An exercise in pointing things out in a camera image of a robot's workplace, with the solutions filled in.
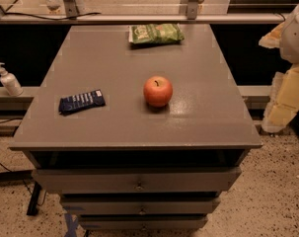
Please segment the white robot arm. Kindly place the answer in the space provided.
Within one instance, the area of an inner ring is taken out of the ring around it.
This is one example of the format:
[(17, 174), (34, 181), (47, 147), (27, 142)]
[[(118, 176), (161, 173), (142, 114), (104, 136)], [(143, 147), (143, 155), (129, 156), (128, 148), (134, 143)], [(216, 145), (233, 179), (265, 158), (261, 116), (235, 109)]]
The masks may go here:
[(259, 45), (278, 48), (281, 58), (291, 64), (285, 73), (275, 73), (263, 113), (262, 129), (278, 133), (299, 112), (299, 4), (284, 22), (260, 39)]

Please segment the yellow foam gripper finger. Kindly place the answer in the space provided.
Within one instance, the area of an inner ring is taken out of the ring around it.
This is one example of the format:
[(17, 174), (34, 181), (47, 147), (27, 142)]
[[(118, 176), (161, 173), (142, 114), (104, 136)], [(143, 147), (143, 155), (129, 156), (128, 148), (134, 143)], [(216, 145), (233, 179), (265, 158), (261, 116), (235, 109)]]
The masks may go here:
[(299, 112), (299, 64), (293, 64), (285, 73), (276, 72), (270, 88), (262, 119), (262, 129), (278, 133)]

